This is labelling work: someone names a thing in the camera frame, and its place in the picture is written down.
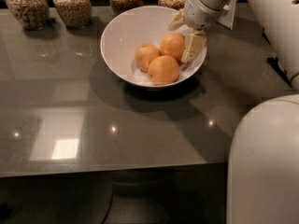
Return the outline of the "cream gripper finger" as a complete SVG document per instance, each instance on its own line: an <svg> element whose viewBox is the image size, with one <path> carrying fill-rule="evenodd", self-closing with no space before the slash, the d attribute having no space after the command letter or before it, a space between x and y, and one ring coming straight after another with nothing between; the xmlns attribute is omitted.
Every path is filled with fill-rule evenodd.
<svg viewBox="0 0 299 224"><path fill-rule="evenodd" d="M185 25L185 19L184 19L184 9L180 9L177 11L175 16L172 18L168 25L168 29L170 31L176 31L181 26Z"/></svg>
<svg viewBox="0 0 299 224"><path fill-rule="evenodd" d="M206 33L203 31L192 31L184 35L185 50L183 51L181 61L183 63L191 62L201 52L206 43Z"/></svg>

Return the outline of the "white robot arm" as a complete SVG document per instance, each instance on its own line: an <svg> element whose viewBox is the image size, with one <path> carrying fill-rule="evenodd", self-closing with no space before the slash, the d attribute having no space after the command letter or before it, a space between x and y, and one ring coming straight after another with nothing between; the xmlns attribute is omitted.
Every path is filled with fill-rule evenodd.
<svg viewBox="0 0 299 224"><path fill-rule="evenodd" d="M248 0L293 88L299 77L298 0ZM230 0L187 0L169 27L186 24L183 54L199 52L198 37L223 16ZM261 103L240 121L231 144L226 224L299 224L299 95Z"/></svg>

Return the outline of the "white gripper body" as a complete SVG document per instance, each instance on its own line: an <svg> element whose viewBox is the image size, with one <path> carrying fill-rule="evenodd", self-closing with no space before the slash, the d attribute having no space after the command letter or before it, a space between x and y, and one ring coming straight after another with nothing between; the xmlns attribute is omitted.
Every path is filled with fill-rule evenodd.
<svg viewBox="0 0 299 224"><path fill-rule="evenodd" d="M185 23L195 30L212 26L221 15L220 10L207 7L201 0L186 0L183 13Z"/></svg>

